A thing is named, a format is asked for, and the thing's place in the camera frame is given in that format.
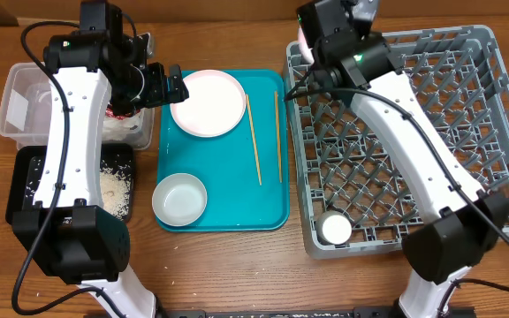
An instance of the chopstick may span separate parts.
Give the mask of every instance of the chopstick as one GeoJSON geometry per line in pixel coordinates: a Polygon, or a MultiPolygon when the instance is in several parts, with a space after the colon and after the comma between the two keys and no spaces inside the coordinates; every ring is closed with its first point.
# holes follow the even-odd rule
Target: chopstick
{"type": "Polygon", "coordinates": [[[258,183],[262,186],[261,165],[258,162],[258,150],[256,148],[255,127],[253,126],[253,115],[251,115],[251,102],[247,95],[248,121],[251,123],[251,135],[253,136],[254,159],[256,160],[256,171],[258,172],[258,183]]]}
{"type": "Polygon", "coordinates": [[[278,144],[278,176],[282,183],[282,150],[280,149],[280,117],[278,115],[278,92],[274,91],[274,108],[276,109],[276,140],[278,144]]]}

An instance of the gray dish rack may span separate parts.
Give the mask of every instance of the gray dish rack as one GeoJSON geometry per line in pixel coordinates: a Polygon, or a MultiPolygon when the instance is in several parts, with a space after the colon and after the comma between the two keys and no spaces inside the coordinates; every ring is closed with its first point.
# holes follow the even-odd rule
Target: gray dish rack
{"type": "MultiPolygon", "coordinates": [[[[403,59],[418,101],[449,149],[482,184],[509,196],[509,79],[492,31],[459,26],[384,37],[403,59]]],[[[308,68],[298,43],[290,43],[285,90],[308,68]]],[[[316,87],[310,76],[300,89],[316,87]]],[[[328,259],[401,249],[422,220],[374,132],[329,95],[299,98],[287,109],[308,254],[328,259]],[[317,237],[315,221],[328,210],[351,221],[353,235],[345,244],[317,237]]],[[[504,231],[509,235],[509,220],[504,231]]]]}

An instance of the teal tray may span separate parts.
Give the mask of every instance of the teal tray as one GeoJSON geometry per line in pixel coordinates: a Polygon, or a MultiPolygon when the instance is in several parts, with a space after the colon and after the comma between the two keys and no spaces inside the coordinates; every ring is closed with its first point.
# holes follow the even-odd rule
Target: teal tray
{"type": "MultiPolygon", "coordinates": [[[[181,130],[170,108],[163,107],[156,183],[183,172],[196,176],[208,191],[208,205],[194,223],[173,227],[157,218],[167,231],[270,231],[284,225],[290,215],[284,82],[270,70],[225,72],[239,81],[250,99],[262,185],[258,182],[247,110],[230,132],[205,139],[181,130]],[[282,183],[278,179],[275,91],[280,115],[282,183]]],[[[182,73],[187,76],[193,72],[182,73]]]]}

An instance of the white plastic bin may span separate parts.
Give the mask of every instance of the white plastic bin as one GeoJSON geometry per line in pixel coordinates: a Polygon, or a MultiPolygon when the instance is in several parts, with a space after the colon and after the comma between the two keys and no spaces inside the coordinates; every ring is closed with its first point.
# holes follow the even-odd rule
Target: white plastic bin
{"type": "MultiPolygon", "coordinates": [[[[18,63],[9,71],[0,109],[0,135],[17,141],[17,148],[45,146],[50,129],[50,83],[34,63],[18,63]]],[[[135,150],[148,148],[155,111],[143,109],[121,122],[106,118],[103,143],[123,142],[135,150]]]]}

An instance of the white cylinder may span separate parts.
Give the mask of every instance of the white cylinder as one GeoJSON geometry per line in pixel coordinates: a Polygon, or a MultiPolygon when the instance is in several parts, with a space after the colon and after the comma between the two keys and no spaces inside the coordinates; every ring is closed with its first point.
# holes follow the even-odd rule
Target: white cylinder
{"type": "Polygon", "coordinates": [[[319,216],[315,223],[317,235],[324,241],[333,245],[344,244],[353,232],[351,222],[336,211],[327,211],[319,216]]]}

